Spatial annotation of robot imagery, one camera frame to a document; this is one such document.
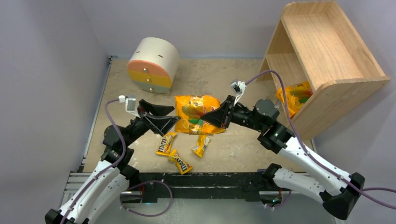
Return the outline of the large orange candy bag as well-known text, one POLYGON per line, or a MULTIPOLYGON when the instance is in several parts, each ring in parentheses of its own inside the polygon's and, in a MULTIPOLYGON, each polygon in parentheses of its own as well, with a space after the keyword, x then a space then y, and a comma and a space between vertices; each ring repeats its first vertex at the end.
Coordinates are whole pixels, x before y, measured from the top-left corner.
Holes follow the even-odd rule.
POLYGON ((195 134, 219 134, 226 130, 218 128, 201 119, 207 112, 220 107, 220 101, 209 95, 175 96, 176 115, 180 120, 175 125, 175 131, 179 133, 195 134))
POLYGON ((313 91, 308 81, 285 87, 286 101, 291 118, 308 101, 312 94, 313 91))

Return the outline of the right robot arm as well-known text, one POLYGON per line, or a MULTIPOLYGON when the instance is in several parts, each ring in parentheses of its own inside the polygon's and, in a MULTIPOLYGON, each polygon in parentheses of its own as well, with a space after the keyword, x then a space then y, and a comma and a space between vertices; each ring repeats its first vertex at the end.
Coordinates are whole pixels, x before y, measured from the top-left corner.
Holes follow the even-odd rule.
POLYGON ((260 99, 252 110, 229 95, 218 109, 201 116, 219 128, 230 123, 258 131, 258 141, 267 150, 288 158, 302 167, 308 176, 296 174, 280 165, 268 166, 263 177, 273 185, 304 194, 322 204, 324 209, 340 220, 347 220, 360 198, 359 190, 365 178, 348 173, 316 154, 286 126, 277 121, 280 112, 269 99, 260 99))

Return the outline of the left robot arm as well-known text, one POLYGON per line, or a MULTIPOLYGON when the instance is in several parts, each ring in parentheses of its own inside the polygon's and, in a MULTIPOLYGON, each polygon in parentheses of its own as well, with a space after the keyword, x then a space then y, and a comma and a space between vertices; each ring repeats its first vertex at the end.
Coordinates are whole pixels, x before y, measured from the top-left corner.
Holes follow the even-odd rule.
POLYGON ((47 224, 94 224, 102 212, 120 197, 123 191, 134 189, 149 182, 141 182, 139 170, 128 163, 134 153, 129 148, 147 131, 165 136, 180 120, 170 116, 175 108, 168 105, 154 105, 144 99, 124 95, 105 104, 105 113, 111 125, 104 132, 104 153, 96 168, 79 190, 59 209, 50 209, 45 215, 47 224), (126 127, 118 126, 108 111, 108 105, 119 102, 126 112, 135 116, 126 127))

